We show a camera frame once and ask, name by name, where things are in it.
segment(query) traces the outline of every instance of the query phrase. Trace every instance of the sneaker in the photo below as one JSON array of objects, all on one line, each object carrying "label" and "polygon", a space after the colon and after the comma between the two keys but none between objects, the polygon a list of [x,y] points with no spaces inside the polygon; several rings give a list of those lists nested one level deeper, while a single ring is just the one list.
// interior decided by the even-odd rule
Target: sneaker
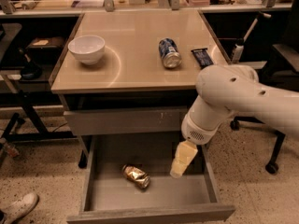
[{"label": "sneaker", "polygon": [[4,224],[11,224],[15,220],[26,216],[36,207],[37,202],[38,202],[37,194],[31,192],[23,196],[18,201],[12,203],[7,208],[3,208],[2,211],[5,213]]}]

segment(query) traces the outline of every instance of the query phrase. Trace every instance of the white bowl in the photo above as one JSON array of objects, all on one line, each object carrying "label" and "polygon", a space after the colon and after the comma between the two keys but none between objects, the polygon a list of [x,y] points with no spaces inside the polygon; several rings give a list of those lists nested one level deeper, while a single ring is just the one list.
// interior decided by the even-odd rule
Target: white bowl
[{"label": "white bowl", "polygon": [[81,63],[95,64],[105,53],[105,40],[97,35],[76,37],[68,44],[68,50]]}]

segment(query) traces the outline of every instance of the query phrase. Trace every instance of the office chair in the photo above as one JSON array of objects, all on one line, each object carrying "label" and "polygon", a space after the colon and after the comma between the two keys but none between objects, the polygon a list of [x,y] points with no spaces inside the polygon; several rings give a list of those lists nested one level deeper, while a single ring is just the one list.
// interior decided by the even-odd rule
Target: office chair
[{"label": "office chair", "polygon": [[[299,91],[299,0],[294,0],[286,29],[278,44],[272,46],[271,55],[266,65],[258,71],[260,82],[280,89]],[[236,116],[231,121],[233,130],[239,129],[239,121],[261,123],[254,117]],[[265,169],[270,174],[278,171],[276,160],[285,134],[276,131],[277,140],[270,161]]]}]

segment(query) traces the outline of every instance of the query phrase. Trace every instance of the speckled floor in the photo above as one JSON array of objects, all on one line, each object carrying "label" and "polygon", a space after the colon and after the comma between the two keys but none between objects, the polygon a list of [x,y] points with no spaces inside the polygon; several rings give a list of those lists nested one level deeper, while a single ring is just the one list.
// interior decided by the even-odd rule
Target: speckled floor
[{"label": "speckled floor", "polygon": [[[275,142],[273,131],[245,122],[239,131],[232,131],[229,121],[221,125],[208,151],[221,201],[236,208],[225,223],[299,223],[299,142],[286,138],[278,157],[279,171],[270,175],[264,166]],[[0,129],[7,122],[2,119]],[[65,123],[62,117],[44,122],[52,130]],[[31,124],[26,122],[20,132],[29,131]],[[19,143],[17,147],[21,152],[17,160],[0,152],[0,208],[34,190],[40,197],[37,207],[17,223],[66,223],[67,216],[78,213],[83,187],[78,141]]]}]

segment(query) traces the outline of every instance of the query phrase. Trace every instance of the soda can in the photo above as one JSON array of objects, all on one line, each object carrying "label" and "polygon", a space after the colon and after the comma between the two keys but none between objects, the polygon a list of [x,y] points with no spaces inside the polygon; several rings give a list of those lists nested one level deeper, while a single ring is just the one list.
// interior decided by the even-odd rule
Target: soda can
[{"label": "soda can", "polygon": [[165,68],[172,69],[181,65],[178,47],[172,39],[165,38],[160,41],[159,53]]},{"label": "soda can", "polygon": [[124,165],[122,172],[125,178],[134,182],[140,189],[146,189],[150,184],[150,176],[133,165]]}]

